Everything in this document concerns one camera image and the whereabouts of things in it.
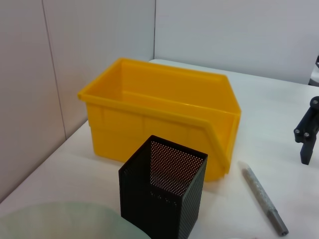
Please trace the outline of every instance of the white table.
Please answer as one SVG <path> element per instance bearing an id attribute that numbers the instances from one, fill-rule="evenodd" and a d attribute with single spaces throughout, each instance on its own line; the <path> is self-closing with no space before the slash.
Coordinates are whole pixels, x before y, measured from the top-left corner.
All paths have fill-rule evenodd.
<path id="1" fill-rule="evenodd" d="M 242 109 L 229 175 L 205 183 L 190 239 L 277 238 L 237 165 L 251 166 L 290 230 L 288 239 L 319 238 L 319 150 L 302 165 L 293 129 L 319 88 L 164 60 L 154 63 L 228 76 Z M 0 216 L 53 201 L 84 201 L 120 213 L 121 163 L 95 156 L 86 122 L 0 204 Z"/>

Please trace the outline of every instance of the pen holder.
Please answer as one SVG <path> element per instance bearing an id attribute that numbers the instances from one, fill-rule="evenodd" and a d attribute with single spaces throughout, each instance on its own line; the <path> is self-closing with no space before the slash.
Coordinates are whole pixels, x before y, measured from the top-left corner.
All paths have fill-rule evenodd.
<path id="1" fill-rule="evenodd" d="M 119 170 L 121 216 L 152 239 L 186 239 L 198 217 L 207 154 L 151 136 Z"/>

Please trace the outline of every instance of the storage bin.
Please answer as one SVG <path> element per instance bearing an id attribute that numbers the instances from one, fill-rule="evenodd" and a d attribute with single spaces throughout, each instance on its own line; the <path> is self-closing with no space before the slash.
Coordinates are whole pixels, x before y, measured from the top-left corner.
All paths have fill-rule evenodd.
<path id="1" fill-rule="evenodd" d="M 187 239 L 207 154 L 151 136 L 119 170 L 121 216 L 152 239 Z"/>
<path id="2" fill-rule="evenodd" d="M 224 75 L 119 59 L 78 97 L 99 156 L 126 162 L 156 135 L 207 153 L 206 181 L 229 171 L 241 111 Z"/>

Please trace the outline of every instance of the bin handle lip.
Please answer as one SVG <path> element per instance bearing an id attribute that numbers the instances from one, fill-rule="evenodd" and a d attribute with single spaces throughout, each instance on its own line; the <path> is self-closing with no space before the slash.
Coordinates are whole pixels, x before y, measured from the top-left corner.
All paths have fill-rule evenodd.
<path id="1" fill-rule="evenodd" d="M 221 166 L 225 167 L 225 169 L 228 169 L 230 167 L 230 160 L 227 158 L 226 152 L 223 150 L 219 142 L 219 139 L 216 136 L 216 132 L 208 120 L 177 114 L 174 112 L 166 112 L 154 110 L 152 108 L 147 107 L 139 107 L 126 102 L 124 103 L 109 99 L 102 99 L 97 96 L 91 96 L 86 94 L 81 95 L 81 100 L 85 101 L 86 103 L 96 104 L 99 106 L 106 106 L 116 110 L 121 109 L 135 114 L 148 115 L 153 118 L 160 118 L 162 120 L 168 120 L 171 122 L 178 122 L 182 124 L 190 124 L 200 128 L 204 128 L 205 132 L 207 133 L 211 148 L 218 155 L 217 160 L 219 161 Z"/>

